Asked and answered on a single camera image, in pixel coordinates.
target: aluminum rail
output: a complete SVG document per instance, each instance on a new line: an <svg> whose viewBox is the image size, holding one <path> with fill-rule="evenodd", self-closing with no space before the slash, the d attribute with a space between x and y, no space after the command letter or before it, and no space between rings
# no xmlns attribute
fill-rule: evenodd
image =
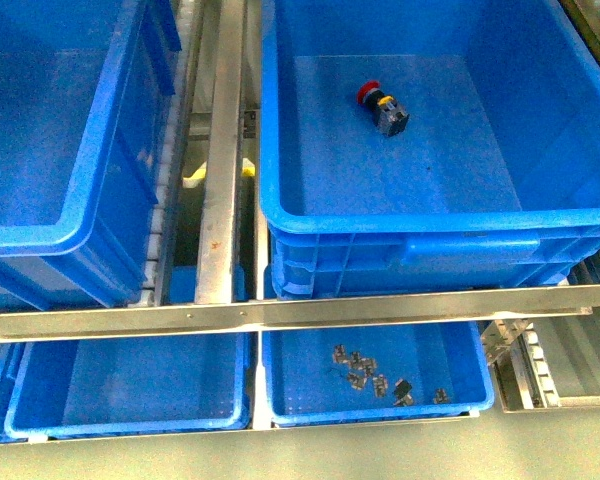
<svg viewBox="0 0 600 480"><path fill-rule="evenodd" d="M198 304L231 303L234 296L238 186L242 170L245 19L246 0L222 2L200 228L195 298Z"/></svg>

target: metal rack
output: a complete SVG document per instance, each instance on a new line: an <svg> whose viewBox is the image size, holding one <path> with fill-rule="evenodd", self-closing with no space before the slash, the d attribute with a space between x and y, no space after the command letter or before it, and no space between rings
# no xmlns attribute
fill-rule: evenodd
<svg viewBox="0 0 600 480"><path fill-rule="evenodd" d="M563 0L563 3L600 59L600 33L592 30L596 23L587 18L591 11L583 6L585 0ZM176 224L178 188L172 188L166 199L167 215L155 280L157 306L0 314L0 342L491 320L482 340L489 363L496 365L501 384L507 385L503 387L504 398L513 398L512 388L527 392L519 394L521 408L515 408L515 401L508 402L508 408L530 410L559 405L554 392L545 388L551 382L543 380L544 373L536 368L539 359L530 353L534 345L537 346L530 341L533 339L530 325L532 319L590 315L594 308L600 307L600 275L591 275L586 265L576 268L577 283L572 285L565 282L552 287L293 302L265 300L263 273L269 262L269 238L266 220L256 201L254 205L242 205L242 208L254 209L255 300L235 302L233 266L239 248L247 2L223 0L221 4L195 304L162 305L168 291ZM188 15L192 20L179 24L188 29L183 37L188 39L185 49L188 58L180 72L183 90L179 102L184 113L173 124L173 171L178 175L172 177L178 180L189 137L203 6L202 0L193 0L183 2L180 7L181 16L183 9L190 9ZM255 121L258 136L257 112ZM256 198L258 195L256 175ZM260 363L254 374L254 385L253 426L270 428L263 404L264 370Z"/></svg>

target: bin bottom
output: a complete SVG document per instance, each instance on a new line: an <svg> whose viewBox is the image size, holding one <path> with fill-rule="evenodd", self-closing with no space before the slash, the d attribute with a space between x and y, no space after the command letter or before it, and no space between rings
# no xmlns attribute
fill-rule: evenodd
<svg viewBox="0 0 600 480"><path fill-rule="evenodd" d="M295 215L521 210L464 58L304 56L283 81L283 207ZM356 102L377 79L411 114L385 138Z"/></svg>
<svg viewBox="0 0 600 480"><path fill-rule="evenodd" d="M269 400L280 425L445 416L493 402L475 324L271 332L264 342ZM375 375L388 380L385 397L374 395L371 378L361 391L352 387L350 368L334 363L336 345L344 345L349 356L357 351L376 360ZM413 406L394 406L400 379L413 387ZM439 389L448 403L434 401Z"/></svg>

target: gray floor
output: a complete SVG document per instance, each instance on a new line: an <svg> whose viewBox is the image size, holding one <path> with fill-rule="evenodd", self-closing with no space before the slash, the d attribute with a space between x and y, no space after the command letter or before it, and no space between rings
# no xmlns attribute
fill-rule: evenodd
<svg viewBox="0 0 600 480"><path fill-rule="evenodd" d="M600 410L0 447L0 479L600 478Z"/></svg>

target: small metal part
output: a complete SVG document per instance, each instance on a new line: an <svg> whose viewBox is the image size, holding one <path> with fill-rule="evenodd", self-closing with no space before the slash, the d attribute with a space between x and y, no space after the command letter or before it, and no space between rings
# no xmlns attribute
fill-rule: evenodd
<svg viewBox="0 0 600 480"><path fill-rule="evenodd" d="M375 358L363 358L361 366L365 377L373 377L378 368L378 362L376 362Z"/></svg>
<svg viewBox="0 0 600 480"><path fill-rule="evenodd" d="M373 393L376 398L382 398L387 394L387 390L389 389L389 381L387 377L380 374L377 377L373 377Z"/></svg>
<svg viewBox="0 0 600 480"><path fill-rule="evenodd" d="M347 374L347 381L351 384L354 390L364 390L364 386L367 384L367 377L358 375L357 373L349 372Z"/></svg>
<svg viewBox="0 0 600 480"><path fill-rule="evenodd" d="M333 348L333 361L338 364L349 363L349 357L347 357L347 350L344 345L336 345Z"/></svg>
<svg viewBox="0 0 600 480"><path fill-rule="evenodd" d="M353 370L362 370L363 366L362 366L362 361L364 359L362 358L362 355L360 355L360 352L351 352L351 358L349 359L349 365L351 366L351 368Z"/></svg>
<svg viewBox="0 0 600 480"><path fill-rule="evenodd" d="M398 380L395 385L396 388L393 391L393 395L396 397L396 401L393 405L396 407L412 406L415 403L411 396L413 386L403 378Z"/></svg>
<svg viewBox="0 0 600 480"><path fill-rule="evenodd" d="M436 390L436 396L433 398L433 403L436 405L440 405L441 403L451 403L451 399L444 388L438 388Z"/></svg>

